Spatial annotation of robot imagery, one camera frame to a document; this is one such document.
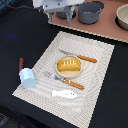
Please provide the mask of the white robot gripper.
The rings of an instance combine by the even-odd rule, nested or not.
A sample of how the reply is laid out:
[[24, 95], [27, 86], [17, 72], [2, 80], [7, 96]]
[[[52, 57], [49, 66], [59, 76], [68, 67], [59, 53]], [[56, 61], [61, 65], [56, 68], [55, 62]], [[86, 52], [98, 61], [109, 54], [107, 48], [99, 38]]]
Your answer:
[[[35, 8], [42, 7], [44, 12], [58, 12], [63, 10], [66, 6], [74, 6], [83, 3], [85, 0], [32, 0], [33, 6]], [[49, 13], [49, 21], [52, 22], [52, 15], [54, 13]], [[67, 22], [71, 23], [72, 11], [71, 8], [68, 9]]]

